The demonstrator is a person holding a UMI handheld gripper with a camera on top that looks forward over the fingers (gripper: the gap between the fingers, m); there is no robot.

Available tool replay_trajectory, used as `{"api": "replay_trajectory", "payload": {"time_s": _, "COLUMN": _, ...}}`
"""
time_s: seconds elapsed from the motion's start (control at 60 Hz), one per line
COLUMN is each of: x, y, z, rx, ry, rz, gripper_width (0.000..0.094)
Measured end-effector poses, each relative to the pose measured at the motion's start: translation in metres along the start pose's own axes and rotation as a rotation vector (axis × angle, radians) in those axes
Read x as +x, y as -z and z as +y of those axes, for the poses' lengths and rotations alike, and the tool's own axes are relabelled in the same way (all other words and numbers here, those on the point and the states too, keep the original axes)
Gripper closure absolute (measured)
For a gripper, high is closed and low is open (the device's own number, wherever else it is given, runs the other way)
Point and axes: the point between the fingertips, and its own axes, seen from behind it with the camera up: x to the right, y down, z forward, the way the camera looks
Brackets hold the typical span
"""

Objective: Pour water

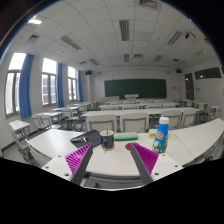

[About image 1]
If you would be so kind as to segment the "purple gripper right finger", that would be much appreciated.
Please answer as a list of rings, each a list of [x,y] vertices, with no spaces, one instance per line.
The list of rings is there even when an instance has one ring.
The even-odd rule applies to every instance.
[[[131,144],[130,153],[135,161],[142,183],[144,185],[152,183],[151,174],[159,155],[137,143]]]

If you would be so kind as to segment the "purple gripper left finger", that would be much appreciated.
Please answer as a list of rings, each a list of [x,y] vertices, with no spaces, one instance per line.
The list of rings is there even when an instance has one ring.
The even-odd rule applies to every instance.
[[[72,182],[76,185],[81,183],[92,154],[92,144],[87,144],[65,156],[66,162],[73,175]]]

